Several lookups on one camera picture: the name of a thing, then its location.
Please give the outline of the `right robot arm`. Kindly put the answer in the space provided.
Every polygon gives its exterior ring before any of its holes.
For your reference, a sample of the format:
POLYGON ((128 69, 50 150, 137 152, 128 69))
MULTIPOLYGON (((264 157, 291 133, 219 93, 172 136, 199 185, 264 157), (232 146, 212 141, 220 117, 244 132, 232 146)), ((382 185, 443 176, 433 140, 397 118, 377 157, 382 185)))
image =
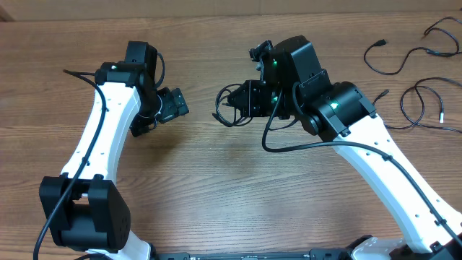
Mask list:
POLYGON ((309 40, 265 41, 249 54, 261 75, 232 91, 228 104, 243 118, 296 118, 320 147, 332 147, 360 173, 401 230, 399 239, 360 238, 340 259, 461 257, 461 213, 410 163, 359 88, 331 83, 309 40))

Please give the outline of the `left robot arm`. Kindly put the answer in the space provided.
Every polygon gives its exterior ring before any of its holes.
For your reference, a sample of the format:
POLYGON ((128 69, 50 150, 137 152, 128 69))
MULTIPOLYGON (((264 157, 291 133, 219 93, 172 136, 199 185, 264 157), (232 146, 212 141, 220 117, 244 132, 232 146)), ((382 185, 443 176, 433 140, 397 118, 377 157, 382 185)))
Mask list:
POLYGON ((154 246, 131 229, 131 212, 116 187, 128 134, 140 137, 189 112, 180 89, 162 87, 156 66, 162 54, 147 42, 128 42, 124 60, 91 73, 67 71, 95 89, 81 139, 58 177, 39 187, 46 216, 32 257, 45 234, 57 246, 81 251, 83 259, 156 259, 154 246))

